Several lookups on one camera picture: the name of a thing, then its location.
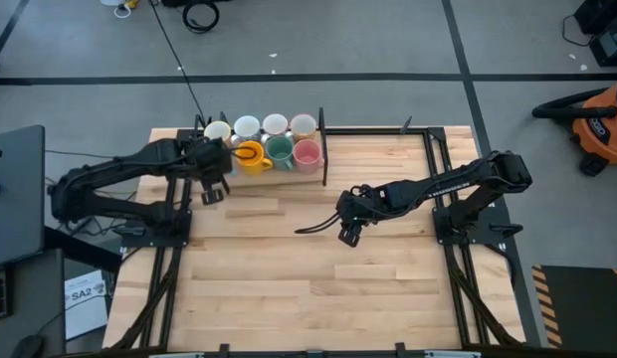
vacuum hose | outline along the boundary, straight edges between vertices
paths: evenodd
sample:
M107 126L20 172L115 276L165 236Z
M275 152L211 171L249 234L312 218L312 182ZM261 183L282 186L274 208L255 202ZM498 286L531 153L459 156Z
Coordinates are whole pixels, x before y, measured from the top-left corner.
M541 104L532 110L531 115L536 118L576 119L576 118L604 118L615 117L617 108L613 105L606 107L572 108L570 105L588 100L607 89L595 89L583 93L569 95Z

orange vacuum cleaner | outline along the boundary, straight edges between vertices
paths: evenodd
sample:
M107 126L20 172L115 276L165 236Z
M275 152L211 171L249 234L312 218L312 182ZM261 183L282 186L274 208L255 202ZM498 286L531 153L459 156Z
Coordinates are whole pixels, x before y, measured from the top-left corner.
M583 101L583 107L574 106ZM617 84L541 104L531 114L573 121L570 139L584 151L578 166L584 174L596 176L608 164L617 164Z

wooden table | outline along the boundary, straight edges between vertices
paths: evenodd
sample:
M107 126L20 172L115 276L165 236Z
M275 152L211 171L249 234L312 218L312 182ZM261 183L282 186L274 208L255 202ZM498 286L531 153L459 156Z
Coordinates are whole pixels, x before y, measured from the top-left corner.
M445 129L454 167L477 158L470 127ZM150 139L176 131L154 129ZM328 218L341 191L353 185L428 177L423 140L414 137L329 136L326 187L235 188L224 202L203 207L194 185L191 241L182 256L169 350L217 351L221 343L232 351L392 350L396 342L407 349L459 348L443 249L432 224L434 201L365 228L356 249L337 239L338 226L294 234ZM136 200L164 200L165 191L164 179L143 177ZM121 268L103 346L117 341L145 305L154 254L143 249ZM480 246L472 256L484 302L523 340L505 260ZM476 342L472 309L464 301Z

concrete floor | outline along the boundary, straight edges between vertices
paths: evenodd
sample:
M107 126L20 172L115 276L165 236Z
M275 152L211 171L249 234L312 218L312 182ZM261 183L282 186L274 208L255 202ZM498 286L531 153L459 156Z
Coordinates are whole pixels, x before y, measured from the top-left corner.
M512 220L525 226L516 241L529 277L536 264L617 268L617 167L596 178L582 176L576 169L579 154L562 129L529 115L539 103L612 83L576 76L533 82L539 78L519 76L517 82L474 82L476 98L471 98L466 88L472 82L462 80L471 79L466 70L473 76L617 73L617 68L599 68L588 49L560 38L562 18L581 2L233 0L219 4L220 24L205 35L187 32L177 10L159 6L158 11L188 75L212 76L193 85L207 115L220 110L230 119L274 111L291 115L323 106L330 125L401 124L409 115L413 125L484 124L480 142L521 154L534 178L527 192L507 197ZM17 4L0 0L0 35ZM463 72L448 26L449 9L465 51ZM29 0L0 53L0 80L49 81L0 86L0 132L43 124L50 149L115 155L145 143L151 127L192 123L196 107L186 85L162 83L180 72L149 4L142 1L125 20L111 11L97 0ZM585 40L575 22L568 23L568 34ZM379 77L266 78L260 83L240 77L272 71ZM391 74L439 76L385 81ZM231 83L213 78L219 75L233 76ZM143 77L143 84L90 85L116 77ZM82 85L54 85L67 78L80 78L73 81ZM46 171L58 178L94 162L50 154ZM116 190L131 191L134 185ZM46 222L54 225L49 214ZM115 250L111 239L96 242ZM82 269L70 268L69 275ZM529 296L534 300L533 288ZM532 312L540 321L534 303ZM538 332L544 345L543 328ZM69 349L96 349L101 337L88 335L71 342Z

white paper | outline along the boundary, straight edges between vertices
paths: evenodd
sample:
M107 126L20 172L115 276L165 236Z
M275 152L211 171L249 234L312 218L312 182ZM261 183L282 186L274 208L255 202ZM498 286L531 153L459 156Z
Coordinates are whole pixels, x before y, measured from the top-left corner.
M65 293L66 339L107 324L107 287L99 270L66 280Z

